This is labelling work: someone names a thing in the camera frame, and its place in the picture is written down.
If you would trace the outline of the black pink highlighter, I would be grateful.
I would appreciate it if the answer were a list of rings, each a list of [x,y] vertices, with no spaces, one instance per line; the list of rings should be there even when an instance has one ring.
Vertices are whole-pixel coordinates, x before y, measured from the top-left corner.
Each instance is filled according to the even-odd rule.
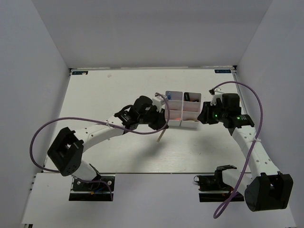
[[[184,101],[187,101],[187,102],[191,102],[192,101],[192,99],[190,97],[190,94],[188,92],[184,93]]]

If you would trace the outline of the yellow pen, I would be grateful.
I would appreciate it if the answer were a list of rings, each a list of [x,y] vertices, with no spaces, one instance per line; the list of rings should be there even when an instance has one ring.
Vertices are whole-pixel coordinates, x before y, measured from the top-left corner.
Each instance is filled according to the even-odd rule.
[[[162,139],[162,137],[163,137],[165,131],[166,131],[166,129],[163,129],[163,130],[162,130],[161,134],[159,135],[159,137],[158,137],[158,139],[157,139],[157,143],[160,142],[160,140]]]

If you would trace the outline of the grey eraser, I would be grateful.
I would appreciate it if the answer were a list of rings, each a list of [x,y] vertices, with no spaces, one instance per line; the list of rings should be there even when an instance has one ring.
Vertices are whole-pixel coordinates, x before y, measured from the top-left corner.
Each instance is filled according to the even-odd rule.
[[[197,122],[196,118],[192,118],[192,117],[187,117],[184,119],[184,121],[188,121],[188,122]]]

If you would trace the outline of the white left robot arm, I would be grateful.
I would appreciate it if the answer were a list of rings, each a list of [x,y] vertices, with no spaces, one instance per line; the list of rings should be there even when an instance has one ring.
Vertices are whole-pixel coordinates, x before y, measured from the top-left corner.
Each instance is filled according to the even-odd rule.
[[[136,132],[141,124],[159,132],[168,128],[165,109],[168,98],[159,93],[149,98],[140,96],[134,104],[127,105],[104,122],[78,130],[61,129],[52,142],[47,155],[62,176],[81,179],[91,190],[100,185],[100,174],[91,164],[82,159],[83,153],[91,147],[113,137]]]

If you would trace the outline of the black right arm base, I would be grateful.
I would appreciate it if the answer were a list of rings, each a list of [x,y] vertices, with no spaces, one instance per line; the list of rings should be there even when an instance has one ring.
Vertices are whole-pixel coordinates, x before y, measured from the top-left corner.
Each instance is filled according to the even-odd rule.
[[[222,172],[225,170],[236,170],[233,165],[218,166],[213,175],[196,175],[193,178],[199,186],[200,202],[224,202],[229,198],[233,187],[225,184]]]

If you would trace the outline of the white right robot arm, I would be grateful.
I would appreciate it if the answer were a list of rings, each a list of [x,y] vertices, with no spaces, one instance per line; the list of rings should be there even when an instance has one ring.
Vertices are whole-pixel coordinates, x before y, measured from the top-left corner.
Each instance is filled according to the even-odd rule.
[[[271,161],[251,117],[241,113],[240,98],[235,93],[215,92],[204,102],[198,120],[203,124],[223,123],[248,159],[251,178],[243,177],[237,191],[251,211],[285,209],[293,187],[290,174],[283,174]]]

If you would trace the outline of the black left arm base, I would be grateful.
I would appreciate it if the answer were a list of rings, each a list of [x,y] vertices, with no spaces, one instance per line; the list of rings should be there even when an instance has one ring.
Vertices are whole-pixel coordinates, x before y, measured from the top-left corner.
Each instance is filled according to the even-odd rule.
[[[104,183],[83,183],[73,179],[69,201],[112,201]]]

